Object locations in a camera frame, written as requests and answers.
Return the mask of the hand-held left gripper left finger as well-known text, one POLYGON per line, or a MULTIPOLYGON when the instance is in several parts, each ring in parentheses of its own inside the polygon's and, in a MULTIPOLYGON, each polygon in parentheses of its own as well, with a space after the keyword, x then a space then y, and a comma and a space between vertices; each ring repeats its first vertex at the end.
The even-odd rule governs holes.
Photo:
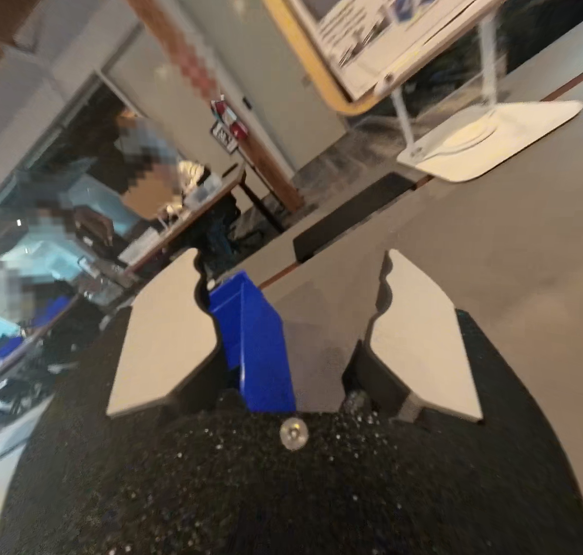
POLYGON ((228 365, 201 255, 189 248, 135 296, 106 415, 213 410, 228 365))

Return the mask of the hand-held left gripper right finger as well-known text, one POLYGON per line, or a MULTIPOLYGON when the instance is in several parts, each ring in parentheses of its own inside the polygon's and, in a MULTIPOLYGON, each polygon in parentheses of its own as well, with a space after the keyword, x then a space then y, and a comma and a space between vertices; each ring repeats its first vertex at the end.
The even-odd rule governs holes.
POLYGON ((345 404, 417 421, 432 410, 470 423, 483 410, 457 310, 396 249, 385 253, 376 311, 343 373, 345 404))

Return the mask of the blue plastic bin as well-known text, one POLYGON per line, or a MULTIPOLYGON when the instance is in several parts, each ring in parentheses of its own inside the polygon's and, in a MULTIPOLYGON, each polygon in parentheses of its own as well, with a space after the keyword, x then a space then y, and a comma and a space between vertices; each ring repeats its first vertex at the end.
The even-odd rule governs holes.
POLYGON ((295 412, 283 324, 262 291, 241 271, 209 298, 227 358, 228 387, 252 412, 295 412))

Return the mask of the cluttered work table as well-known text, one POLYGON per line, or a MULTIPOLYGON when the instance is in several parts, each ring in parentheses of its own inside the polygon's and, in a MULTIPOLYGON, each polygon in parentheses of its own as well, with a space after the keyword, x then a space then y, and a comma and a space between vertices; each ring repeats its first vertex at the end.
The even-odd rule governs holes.
POLYGON ((181 210, 176 220, 166 226, 164 231, 159 233, 155 242, 147 245, 147 250, 142 250, 138 257, 131 259, 123 271, 124 276, 128 276, 141 268, 147 261, 162 252, 175 238, 181 235, 187 228, 199 220, 206 212, 213 209, 215 204, 222 201, 224 197, 230 195, 234 188, 239 187, 252 204, 259 210, 268 223, 279 233, 285 231, 284 226, 275 215, 269 211, 261 199, 246 184, 247 167, 249 163, 244 161, 241 164, 235 164, 222 177, 222 183, 215 187, 209 187, 210 194, 202 196, 202 201, 195 203, 191 208, 188 204, 181 210))

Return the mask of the black rectangular pad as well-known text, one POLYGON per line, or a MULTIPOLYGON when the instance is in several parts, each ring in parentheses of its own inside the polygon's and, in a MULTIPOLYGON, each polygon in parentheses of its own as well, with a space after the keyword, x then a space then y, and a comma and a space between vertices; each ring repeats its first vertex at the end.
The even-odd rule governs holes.
POLYGON ((355 225, 385 208, 416 183, 390 172, 332 210, 293 240, 295 259, 304 263, 355 225))

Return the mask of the red fire extinguisher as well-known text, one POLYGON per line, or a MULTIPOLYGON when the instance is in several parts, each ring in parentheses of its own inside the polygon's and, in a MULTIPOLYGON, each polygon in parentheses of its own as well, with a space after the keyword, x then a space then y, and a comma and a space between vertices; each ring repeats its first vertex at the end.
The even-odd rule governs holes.
POLYGON ((230 107, 224 96, 220 99, 211 100, 210 108, 215 118, 229 134, 237 141, 244 141, 249 136, 249 130, 242 122, 235 111, 230 107))

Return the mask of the white poster stand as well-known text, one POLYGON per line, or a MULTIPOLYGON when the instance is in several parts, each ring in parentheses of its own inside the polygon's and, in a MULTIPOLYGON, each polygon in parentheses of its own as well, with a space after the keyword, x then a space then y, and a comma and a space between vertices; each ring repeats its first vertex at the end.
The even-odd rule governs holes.
POLYGON ((397 161, 450 183, 480 178, 582 112, 581 101, 500 103, 496 12, 506 0, 262 0, 324 101, 345 116, 390 96, 397 161), (402 87, 478 26, 482 104, 415 140, 402 87))

